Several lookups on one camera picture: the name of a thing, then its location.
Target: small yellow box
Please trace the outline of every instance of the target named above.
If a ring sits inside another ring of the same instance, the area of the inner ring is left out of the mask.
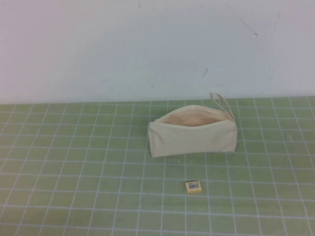
[[[188,194],[202,192],[200,181],[186,182],[185,185],[186,185],[186,190]]]

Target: barcode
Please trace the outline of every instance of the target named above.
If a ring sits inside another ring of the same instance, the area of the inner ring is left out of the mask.
[[[189,183],[188,184],[188,188],[189,189],[199,188],[199,183],[198,182],[196,182],[196,183]]]

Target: white wall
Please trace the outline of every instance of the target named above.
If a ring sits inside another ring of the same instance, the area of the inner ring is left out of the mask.
[[[314,0],[0,0],[0,103],[315,94],[314,12]]]

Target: cream zipper pouch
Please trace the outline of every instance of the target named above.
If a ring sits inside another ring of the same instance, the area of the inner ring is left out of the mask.
[[[215,95],[227,104],[229,112],[215,101]],[[191,105],[150,122],[148,134],[152,157],[235,151],[237,127],[231,108],[219,94],[212,93],[211,98],[223,111]]]

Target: pouch strap loop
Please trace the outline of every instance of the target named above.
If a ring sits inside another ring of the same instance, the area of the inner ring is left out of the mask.
[[[215,96],[216,96],[216,95],[226,103],[227,107],[228,107],[229,110],[230,110],[230,113],[229,113],[226,109],[224,109],[222,106],[220,106],[220,105],[217,103],[217,101],[216,101],[216,99],[215,99]],[[231,108],[230,108],[228,102],[227,102],[220,94],[217,94],[217,93],[215,93],[215,92],[212,92],[212,93],[210,93],[210,97],[211,97],[211,99],[214,101],[215,104],[217,104],[222,110],[224,110],[226,113],[228,113],[229,116],[231,116],[231,118],[234,120],[234,115],[233,115],[233,112],[232,112],[232,110],[231,110]]]

